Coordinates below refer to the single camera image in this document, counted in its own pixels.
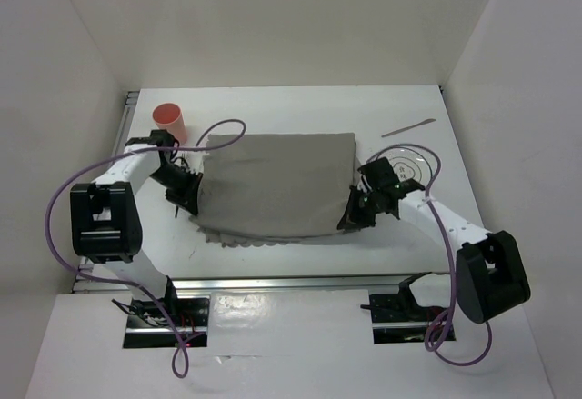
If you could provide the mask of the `grey cloth placemat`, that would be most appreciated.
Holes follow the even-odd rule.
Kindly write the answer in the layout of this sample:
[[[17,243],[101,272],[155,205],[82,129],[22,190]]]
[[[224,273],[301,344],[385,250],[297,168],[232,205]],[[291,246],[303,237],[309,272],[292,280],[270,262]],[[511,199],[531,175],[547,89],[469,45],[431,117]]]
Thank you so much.
[[[209,243],[260,246],[339,234],[356,184],[354,133],[210,135],[193,222]]]

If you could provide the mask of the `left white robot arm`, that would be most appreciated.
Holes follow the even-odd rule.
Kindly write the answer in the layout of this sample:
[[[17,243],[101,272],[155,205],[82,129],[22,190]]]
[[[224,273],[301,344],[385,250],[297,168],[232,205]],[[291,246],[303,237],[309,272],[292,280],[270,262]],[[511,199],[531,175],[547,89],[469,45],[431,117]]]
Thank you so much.
[[[166,130],[132,138],[125,145],[128,157],[113,163],[93,182],[76,184],[70,190],[75,253],[113,273],[160,325],[175,322],[181,305],[172,280],[154,267],[142,248],[135,194],[151,178],[166,189],[169,203],[198,214],[202,175],[174,162],[178,144]]]

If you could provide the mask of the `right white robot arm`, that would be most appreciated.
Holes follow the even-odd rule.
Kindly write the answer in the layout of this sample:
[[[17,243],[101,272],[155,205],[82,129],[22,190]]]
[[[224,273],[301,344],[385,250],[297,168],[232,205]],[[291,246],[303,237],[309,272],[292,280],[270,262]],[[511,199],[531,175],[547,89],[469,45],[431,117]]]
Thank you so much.
[[[482,324],[527,302],[531,289],[517,241],[507,231],[492,233],[441,204],[431,195],[432,178],[422,185],[402,180],[385,157],[360,166],[337,229],[353,232],[391,214],[413,225],[453,257],[455,297],[464,315]]]

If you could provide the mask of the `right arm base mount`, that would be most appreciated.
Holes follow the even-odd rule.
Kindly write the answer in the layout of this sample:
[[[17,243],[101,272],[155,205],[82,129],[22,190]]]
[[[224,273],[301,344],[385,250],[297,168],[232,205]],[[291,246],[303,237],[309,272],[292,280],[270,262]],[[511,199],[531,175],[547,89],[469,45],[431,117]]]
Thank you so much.
[[[370,314],[374,344],[423,343],[427,328],[444,311],[420,306],[409,290],[371,294],[360,308]]]

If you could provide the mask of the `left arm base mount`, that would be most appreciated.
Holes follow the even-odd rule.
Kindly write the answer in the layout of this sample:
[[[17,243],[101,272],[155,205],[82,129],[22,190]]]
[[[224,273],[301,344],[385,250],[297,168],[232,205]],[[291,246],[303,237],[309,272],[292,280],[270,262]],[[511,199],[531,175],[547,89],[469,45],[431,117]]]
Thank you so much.
[[[111,302],[126,315],[124,349],[178,347],[174,330],[152,303],[142,303],[134,299],[130,303],[122,303],[116,299]],[[175,300],[169,316],[186,347],[207,347],[209,313],[209,295]]]

